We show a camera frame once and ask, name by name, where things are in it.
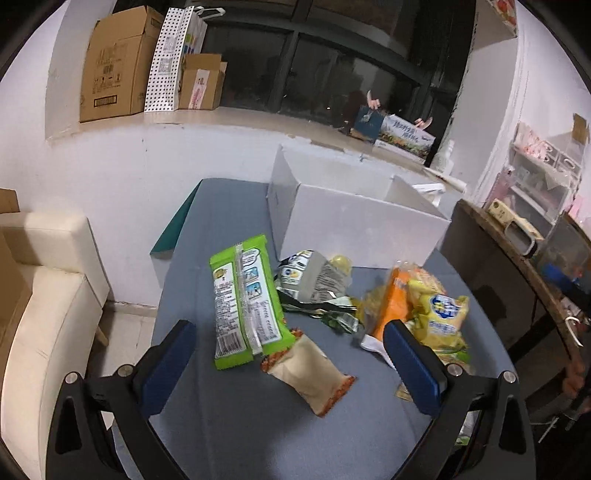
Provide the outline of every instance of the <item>metal screw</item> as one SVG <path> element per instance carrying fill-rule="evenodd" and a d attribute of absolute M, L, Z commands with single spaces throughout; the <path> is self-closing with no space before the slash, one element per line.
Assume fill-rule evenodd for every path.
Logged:
<path fill-rule="evenodd" d="M 70 372 L 66 375 L 66 383 L 72 384 L 78 380 L 78 374 L 76 372 Z"/>
<path fill-rule="evenodd" d="M 517 380 L 515 374 L 513 372 L 509 372 L 508 370 L 503 372 L 503 378 L 509 383 L 515 383 L 515 380 Z"/>
<path fill-rule="evenodd" d="M 460 365 L 458 364 L 449 364 L 447 366 L 447 371 L 450 375 L 453 375 L 454 377 L 459 377 L 464 373 L 464 369 L 460 367 Z"/>
<path fill-rule="evenodd" d="M 134 366 L 133 365 L 121 365 L 118 369 L 117 369 L 117 375 L 119 375 L 120 377 L 128 377 L 130 376 L 134 371 Z"/>

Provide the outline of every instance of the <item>floor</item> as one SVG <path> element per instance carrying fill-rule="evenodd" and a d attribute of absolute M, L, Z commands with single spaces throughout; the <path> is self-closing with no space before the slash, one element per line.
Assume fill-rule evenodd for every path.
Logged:
<path fill-rule="evenodd" d="M 109 339 L 109 346 L 98 342 L 92 346 L 87 377 L 112 375 L 123 364 L 135 365 L 150 348 L 154 332 L 153 317 L 105 310 L 99 326 Z M 106 427 L 113 423 L 113 414 L 103 412 Z"/>

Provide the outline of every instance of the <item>green snack bar package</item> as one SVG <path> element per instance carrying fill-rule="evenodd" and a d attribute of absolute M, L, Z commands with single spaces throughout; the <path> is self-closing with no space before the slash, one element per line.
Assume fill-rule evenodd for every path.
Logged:
<path fill-rule="evenodd" d="M 216 304 L 218 370 L 291 347 L 296 338 L 284 323 L 273 284 L 265 235 L 226 248 L 209 260 Z"/>

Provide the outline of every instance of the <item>styrofoam box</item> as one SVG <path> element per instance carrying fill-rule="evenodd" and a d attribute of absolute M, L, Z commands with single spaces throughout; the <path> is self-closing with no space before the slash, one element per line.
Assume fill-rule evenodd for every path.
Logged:
<path fill-rule="evenodd" d="M 449 224 L 398 176 L 283 147 L 267 201 L 279 259 L 311 249 L 354 267 L 423 265 Z"/>

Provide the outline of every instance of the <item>bag handle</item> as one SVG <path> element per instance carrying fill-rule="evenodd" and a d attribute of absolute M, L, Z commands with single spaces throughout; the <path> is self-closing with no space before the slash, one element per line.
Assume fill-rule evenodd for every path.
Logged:
<path fill-rule="evenodd" d="M 217 7 L 217 8 L 195 7 L 195 10 L 197 11 L 197 15 L 202 20 L 206 20 L 208 18 L 214 18 L 214 17 L 221 17 L 223 14 L 226 13 L 226 11 L 222 7 Z M 206 17 L 202 17 L 202 13 L 210 11 L 210 10 L 213 10 L 216 13 L 208 15 Z"/>

